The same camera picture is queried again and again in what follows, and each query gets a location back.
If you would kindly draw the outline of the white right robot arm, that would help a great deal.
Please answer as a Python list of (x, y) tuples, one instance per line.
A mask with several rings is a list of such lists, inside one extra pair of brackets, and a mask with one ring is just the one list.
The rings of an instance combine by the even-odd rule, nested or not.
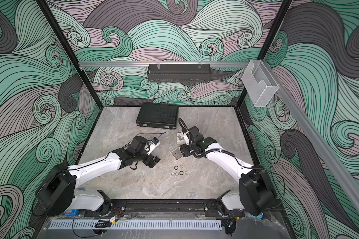
[(178, 123), (185, 140), (185, 144), (180, 146), (182, 156), (208, 159), (226, 171), (238, 184), (238, 191), (227, 191), (217, 199), (222, 215), (245, 211), (259, 216), (275, 201), (276, 192), (266, 169), (238, 159), (212, 137), (203, 137), (196, 126), (187, 127), (181, 118)]

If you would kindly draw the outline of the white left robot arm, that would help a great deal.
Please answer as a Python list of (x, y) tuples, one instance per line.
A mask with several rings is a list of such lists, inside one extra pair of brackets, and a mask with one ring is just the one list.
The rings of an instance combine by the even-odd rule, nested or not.
[(109, 152), (106, 156), (87, 163), (65, 166), (58, 164), (36, 191), (36, 197), (44, 214), (48, 217), (58, 216), (65, 211), (86, 210), (107, 216), (113, 207), (112, 200), (102, 190), (84, 192), (80, 186), (103, 174), (123, 169), (133, 163), (142, 162), (153, 168), (160, 159), (152, 155), (160, 145), (158, 138), (147, 140), (135, 136), (122, 148)]

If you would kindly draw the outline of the black wall shelf tray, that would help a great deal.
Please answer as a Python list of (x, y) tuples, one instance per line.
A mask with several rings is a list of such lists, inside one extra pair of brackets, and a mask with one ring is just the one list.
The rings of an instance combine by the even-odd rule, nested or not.
[(153, 83), (200, 83), (211, 80), (209, 64), (150, 64), (148, 81)]

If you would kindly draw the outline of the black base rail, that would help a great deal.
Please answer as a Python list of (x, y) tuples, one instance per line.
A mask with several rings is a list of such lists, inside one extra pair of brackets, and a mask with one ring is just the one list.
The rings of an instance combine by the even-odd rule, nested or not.
[(220, 199), (106, 199), (98, 209), (89, 206), (72, 206), (86, 217), (130, 217), (133, 213), (194, 213), (205, 217), (242, 217), (247, 209), (230, 210)]

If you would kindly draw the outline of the blue tape dispenser right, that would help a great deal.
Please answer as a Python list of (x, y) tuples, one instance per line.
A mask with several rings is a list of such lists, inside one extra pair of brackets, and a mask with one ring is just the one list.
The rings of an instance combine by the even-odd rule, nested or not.
[(251, 215), (251, 218), (253, 218), (253, 219), (260, 219), (260, 220), (262, 220), (262, 219), (263, 219), (263, 216), (264, 216), (264, 214), (263, 214), (263, 213), (260, 213), (260, 214), (259, 214), (259, 215), (257, 215), (257, 216)]

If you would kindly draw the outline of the black ribbed hard case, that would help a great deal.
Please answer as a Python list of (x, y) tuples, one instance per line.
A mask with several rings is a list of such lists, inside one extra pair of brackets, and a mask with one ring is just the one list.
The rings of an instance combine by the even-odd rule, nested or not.
[(136, 119), (137, 126), (176, 129), (179, 107), (167, 104), (143, 103)]

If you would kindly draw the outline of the large white bow gift box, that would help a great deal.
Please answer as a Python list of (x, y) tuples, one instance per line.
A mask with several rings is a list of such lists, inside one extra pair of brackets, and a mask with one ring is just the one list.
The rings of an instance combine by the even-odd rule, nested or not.
[(185, 144), (185, 139), (182, 132), (177, 133), (177, 144)]

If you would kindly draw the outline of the black corner frame post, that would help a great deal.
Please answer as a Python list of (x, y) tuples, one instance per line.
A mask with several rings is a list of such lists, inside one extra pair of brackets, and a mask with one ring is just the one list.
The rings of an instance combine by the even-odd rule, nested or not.
[(75, 70), (78, 72), (78, 74), (79, 74), (80, 78), (82, 79), (84, 85), (86, 86), (87, 90), (89, 91), (92, 98), (94, 99), (97, 107), (99, 108), (99, 110), (103, 110), (104, 106), (102, 105), (98, 95), (96, 94), (96, 92), (95, 92), (95, 90), (94, 90), (94, 88), (93, 88), (93, 86), (92, 86), (86, 72), (79, 67), (78, 59), (77, 59), (76, 55), (74, 54), (72, 48), (70, 47), (70, 45), (68, 43), (68, 40), (66, 39), (62, 29), (60, 28), (60, 26), (59, 26), (59, 24), (57, 22), (57, 20), (55, 19), (54, 15), (52, 14), (52, 11), (49, 8), (47, 2), (43, 1), (43, 0), (36, 0), (36, 3), (38, 4), (39, 8), (41, 9), (41, 11), (42, 11), (43, 15), (45, 16), (46, 20), (48, 21), (50, 27), (54, 31), (57, 39), (62, 44), (63, 49), (67, 53), (67, 56), (70, 59), (70, 61), (72, 62)]

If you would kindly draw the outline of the clear plastic wall holder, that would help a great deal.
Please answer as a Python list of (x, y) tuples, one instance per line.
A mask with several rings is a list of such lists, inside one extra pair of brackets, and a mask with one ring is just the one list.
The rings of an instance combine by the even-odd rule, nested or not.
[(266, 107), (279, 89), (271, 66), (263, 60), (251, 60), (241, 79), (256, 108)]

